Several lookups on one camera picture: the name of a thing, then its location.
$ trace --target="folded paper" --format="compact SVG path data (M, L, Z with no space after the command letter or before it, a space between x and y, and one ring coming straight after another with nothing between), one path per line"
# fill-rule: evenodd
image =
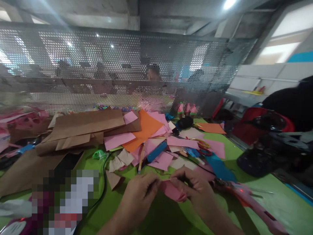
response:
M161 191L170 199L176 202L184 202L187 200L186 194L176 188L170 180L164 180L160 184Z
M124 133L104 138L104 145L107 151L114 149L122 144L128 143L136 137L132 133Z
M120 186L125 180L125 177L118 176L117 174L109 172L108 170L105 172L107 174L111 191L114 191L116 188L118 188L118 186Z
M119 160L121 160L126 166L131 164L131 162L135 159L133 155L123 149L122 152L117 156Z
M114 172L123 166L125 166L125 164L121 160L119 160L118 157L115 157L113 160L110 161L109 172Z

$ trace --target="beige paper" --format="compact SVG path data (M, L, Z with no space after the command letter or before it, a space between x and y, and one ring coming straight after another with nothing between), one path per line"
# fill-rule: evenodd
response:
M131 162L135 159L133 155L123 149L122 152L117 156L119 160L121 160L126 166L131 164Z
M117 157L115 157L113 160L110 161L109 172L114 172L123 166L125 166L125 164L121 160L119 160Z
M105 172L107 174L107 178L108 178L108 181L109 181L109 184L111 187L111 191L114 191L125 180L125 177L118 176L117 174L109 172L108 170L106 170Z

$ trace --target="metal mesh screen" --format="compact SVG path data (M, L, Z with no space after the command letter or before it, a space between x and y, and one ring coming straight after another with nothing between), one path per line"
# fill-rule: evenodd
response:
M206 95L227 90L254 43L0 22L1 106L170 112L184 102L201 113ZM156 69L148 76L149 65Z

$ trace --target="green tabletop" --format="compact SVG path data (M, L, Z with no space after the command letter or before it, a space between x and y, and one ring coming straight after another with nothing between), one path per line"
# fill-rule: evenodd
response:
M254 178L243 172L236 164L236 159L242 151L230 140L220 134L206 133L205 139L220 141L225 144L224 163L236 176L238 182L245 183L251 188L262 189L274 194L257 193L254 197L269 213L271 213L288 231L289 234L313 234L313 207L309 206L303 199L292 190L282 184L273 175L269 174L261 179ZM98 169L102 172L102 162L92 159L92 154L97 149L91 149L84 153L77 169ZM147 171L160 172L155 168L146 166L143 173ZM162 179L167 179L169 174L175 169L169 167L169 172L160 175ZM136 174L136 170L131 165L125 170L118 172L126 180L116 190L111 191L109 185L104 198L87 215L79 226L79 234L96 234L102 225L108 221L117 209L122 199L127 182ZM99 174L99 191L103 190L103 175ZM10 195L1 199L1 202L14 198L28 198L30 191ZM219 205L229 215L231 220L245 234L271 234L265 223L250 209L243 208L239 201L232 195L225 193L215 193L215 198ZM9 220L1 219L0 227L3 227ZM189 201L176 203L171 199L158 193L149 210L148 216L139 226L134 234L213 234L194 212Z

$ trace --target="black cable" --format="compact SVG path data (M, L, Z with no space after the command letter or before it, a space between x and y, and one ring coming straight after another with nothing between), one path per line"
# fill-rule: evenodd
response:
M103 191L101 196L99 197L99 199L95 202L95 204L92 205L92 207L90 208L90 210L86 213L86 215L81 219L81 221L76 225L75 231L73 235L77 235L78 233L78 229L79 229L79 225L82 223L82 221L87 217L88 213L95 207L95 205L98 204L98 202L100 200L102 200L102 198L105 195L106 189L107 189L107 184L106 184L106 175L105 175L105 164L107 163L107 160L110 158L110 156L112 155L112 153L107 157L107 159L104 161L103 164L103 179L104 179L104 186L103 186Z
M209 172L210 174L216 176L216 174L215 174L214 172L211 172L211 171L209 171L209 170L203 168L200 164L196 163L194 160L192 160L192 159L190 159L190 158L188 158L188 157L185 157L184 155L182 155L182 154L180 154L180 153L177 153L177 154L178 154L179 156L184 157L184 158L188 159L189 161L193 162L194 164L196 164L196 165L197 165L198 167L200 167L201 169L203 169L203 170Z

